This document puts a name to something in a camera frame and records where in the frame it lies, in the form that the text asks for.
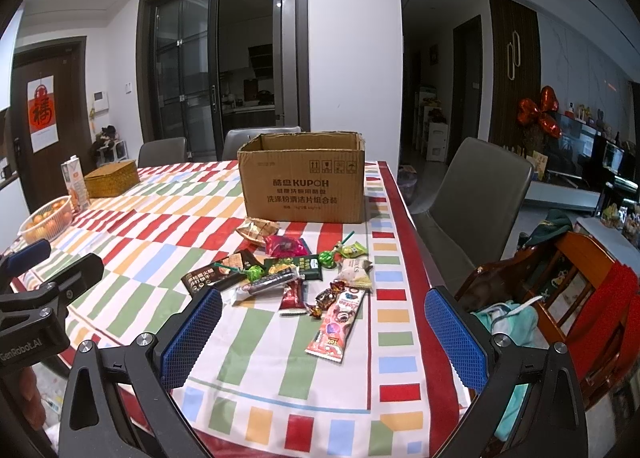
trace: red cloth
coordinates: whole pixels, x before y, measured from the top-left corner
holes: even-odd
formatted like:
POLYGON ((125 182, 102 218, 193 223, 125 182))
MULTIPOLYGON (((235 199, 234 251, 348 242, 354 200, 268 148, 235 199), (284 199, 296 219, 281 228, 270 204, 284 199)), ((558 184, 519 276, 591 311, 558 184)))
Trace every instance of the red cloth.
POLYGON ((638 276, 616 261, 582 307, 566 338, 578 380, 591 371, 627 310, 620 356, 614 369, 615 376, 620 378, 635 362, 640 350, 640 297, 638 276))

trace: striped tablecloth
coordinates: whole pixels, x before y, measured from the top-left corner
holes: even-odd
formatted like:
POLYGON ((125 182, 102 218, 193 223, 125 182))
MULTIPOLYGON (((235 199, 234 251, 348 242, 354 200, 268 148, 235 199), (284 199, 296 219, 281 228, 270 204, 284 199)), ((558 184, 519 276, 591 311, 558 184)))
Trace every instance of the striped tablecloth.
MULTIPOLYGON (((52 243, 51 257, 22 276, 33 289, 87 253, 103 259, 102 281, 69 308, 66 362, 84 339, 107 347, 156 332, 190 300, 184 274, 254 249, 234 230, 245 217, 236 164, 141 169, 140 184, 92 203, 52 243)), ((280 225, 316 252, 352 230, 351 241, 369 250, 375 291, 360 308, 342 364, 304 352, 319 321, 279 317, 279 297, 226 306, 186 385, 172 393, 215 456, 428 456, 466 407, 424 318, 428 276, 398 187, 385 163, 367 163, 365 172, 365 223, 280 225)), ((336 273, 309 282, 308 297, 336 273)), ((144 424, 129 386, 123 397, 144 424)))

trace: screw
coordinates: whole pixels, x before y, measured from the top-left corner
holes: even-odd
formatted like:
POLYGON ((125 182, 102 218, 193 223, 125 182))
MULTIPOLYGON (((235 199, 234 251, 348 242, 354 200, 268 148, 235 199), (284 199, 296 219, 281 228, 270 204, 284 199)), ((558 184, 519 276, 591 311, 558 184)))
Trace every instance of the screw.
POLYGON ((500 346, 500 348, 506 348, 511 344, 511 339, 504 333, 496 333, 494 341, 498 346, 500 346))
POLYGON ((153 335, 151 335, 151 333, 140 333, 140 335, 138 335, 136 337, 136 344, 138 346, 148 346, 149 344, 151 344, 151 341, 153 341, 154 337, 153 335))
POLYGON ((92 341, 82 341, 78 346, 78 351, 80 353, 86 353, 89 350, 91 350, 91 348, 93 347, 94 347, 94 343, 92 341))
POLYGON ((566 344, 561 343, 561 342, 557 342, 554 344, 554 349, 556 352, 560 353, 560 354, 565 354, 566 353, 566 344))

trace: wooden chair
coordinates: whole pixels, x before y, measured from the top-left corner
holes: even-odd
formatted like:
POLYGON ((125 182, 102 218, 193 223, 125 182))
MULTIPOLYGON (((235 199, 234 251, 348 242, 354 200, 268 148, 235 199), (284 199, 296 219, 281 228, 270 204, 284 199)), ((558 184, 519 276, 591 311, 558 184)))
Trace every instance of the wooden chair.
MULTIPOLYGON (((562 326, 602 284, 613 265, 611 256, 594 239, 586 235, 567 232, 551 243, 519 250, 512 259, 482 265, 466 279, 456 299, 467 311, 504 301, 505 296, 517 302, 526 301, 538 295, 541 287, 556 275, 554 272, 557 271, 562 256, 572 265, 567 275, 544 303, 537 301, 533 306, 538 312, 538 328, 546 341, 550 345, 558 341, 565 342, 566 334, 562 331, 562 326), (551 257, 549 263, 533 286, 528 288, 527 278, 531 277, 545 255, 551 257), (578 273, 583 276, 586 284, 568 310, 556 320, 548 309, 578 273)), ((609 340, 607 349, 596 359, 593 368, 580 383, 585 409, 596 404, 614 386, 612 372, 618 360, 625 320, 620 323, 618 330, 609 340)))

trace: chair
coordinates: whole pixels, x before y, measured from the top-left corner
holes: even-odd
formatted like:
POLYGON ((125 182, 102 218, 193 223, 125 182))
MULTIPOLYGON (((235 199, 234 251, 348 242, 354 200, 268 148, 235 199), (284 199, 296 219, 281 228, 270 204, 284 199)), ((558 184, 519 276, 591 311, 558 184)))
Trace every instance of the chair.
POLYGON ((524 158, 466 138, 433 204, 414 216, 416 229, 453 295, 480 264, 500 260, 532 172, 524 158))
POLYGON ((165 138, 147 142, 140 148, 138 167, 159 167, 188 162, 187 139, 165 138))
MULTIPOLYGON (((546 342, 549 345, 555 342, 564 343, 566 335, 562 326, 602 284, 613 265, 611 256, 593 238, 586 235, 567 232, 556 240, 519 250, 512 259, 482 265, 460 287, 455 296, 456 300, 460 301, 467 311, 477 310, 507 298, 516 302, 526 301, 538 295, 542 286, 555 276, 561 257, 571 263, 571 268, 553 294, 544 302, 535 302, 533 307, 538 312, 538 329, 546 342), (541 273, 536 272, 536 277, 534 271, 540 271, 541 268, 538 266, 545 258, 549 260, 548 264, 543 266, 541 273), (549 309, 578 273, 582 275, 586 284, 566 312, 556 320, 549 309)), ((615 385, 613 371, 618 360, 624 329, 623 321, 610 338, 606 350, 596 359, 586 378, 580 382, 585 409, 596 404, 615 385)))
POLYGON ((238 149, 258 134, 265 133, 300 133, 300 126, 295 127, 246 127, 244 129, 230 129, 226 133, 225 148, 222 151, 223 160, 237 160, 238 149))

